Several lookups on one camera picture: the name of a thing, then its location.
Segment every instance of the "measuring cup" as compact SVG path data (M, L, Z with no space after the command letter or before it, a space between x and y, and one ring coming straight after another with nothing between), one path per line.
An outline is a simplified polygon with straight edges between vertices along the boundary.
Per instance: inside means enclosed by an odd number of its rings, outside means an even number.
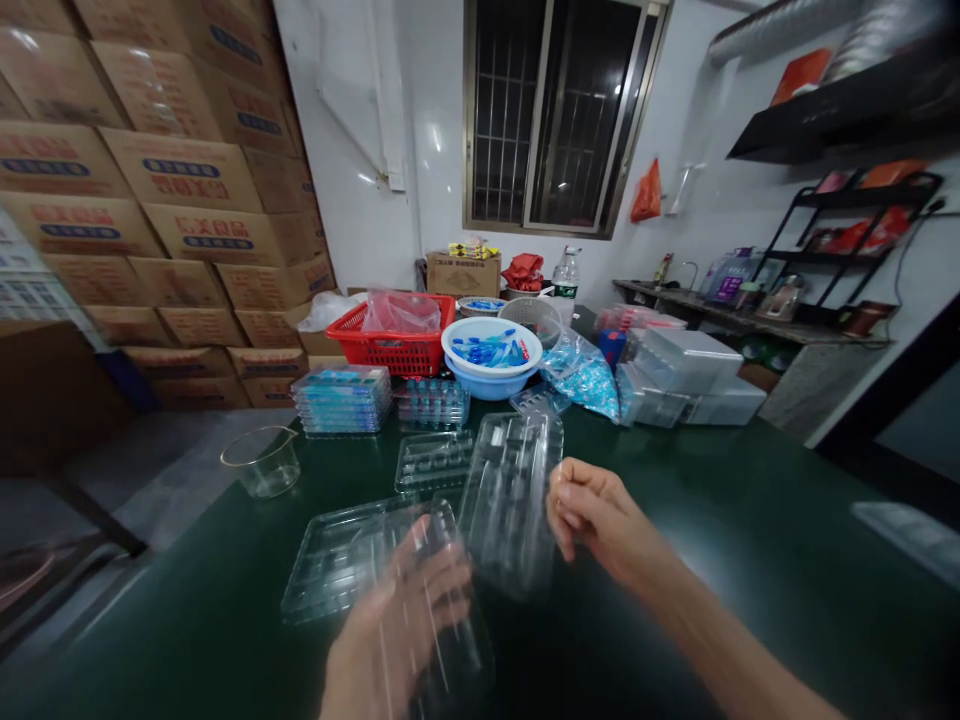
M236 468L237 479L250 497L271 498L289 490L300 477L293 450L293 430L268 425L244 433L220 453L220 462Z

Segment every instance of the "black range hood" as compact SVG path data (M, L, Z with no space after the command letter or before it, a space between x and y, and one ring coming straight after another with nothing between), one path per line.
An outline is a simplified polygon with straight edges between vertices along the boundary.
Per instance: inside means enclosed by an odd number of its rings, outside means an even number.
M757 113L728 159L801 165L960 134L960 57L928 42Z

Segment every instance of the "green table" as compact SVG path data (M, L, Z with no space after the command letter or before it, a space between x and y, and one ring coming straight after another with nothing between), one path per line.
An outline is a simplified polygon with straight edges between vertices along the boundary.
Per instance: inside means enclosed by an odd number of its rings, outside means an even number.
M470 425L504 409L476 402ZM619 473L723 602L842 710L903 717L943 697L958 596L850 516L877 498L867 487L761 421L625 430L580 408L563 420L566 454ZM287 575L311 517L392 494L400 439L395 419L372 440L299 438L291 491L257 502L231 486L52 674L0 701L4 716L314 718L337 623L284 626ZM570 567L556 556L544 606L478 595L496 654L478 716L718 716L585 551Z

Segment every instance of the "stack of cardboard boxes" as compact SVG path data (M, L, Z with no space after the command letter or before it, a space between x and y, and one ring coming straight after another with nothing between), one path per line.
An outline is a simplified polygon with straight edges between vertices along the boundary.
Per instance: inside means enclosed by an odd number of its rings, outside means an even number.
M289 406L335 281L269 0L7 5L0 202L165 407Z

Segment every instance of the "window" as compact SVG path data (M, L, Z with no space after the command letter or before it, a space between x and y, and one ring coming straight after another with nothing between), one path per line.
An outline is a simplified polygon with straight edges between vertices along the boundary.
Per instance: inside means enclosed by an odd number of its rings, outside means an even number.
M666 5L467 0L464 227L609 238Z

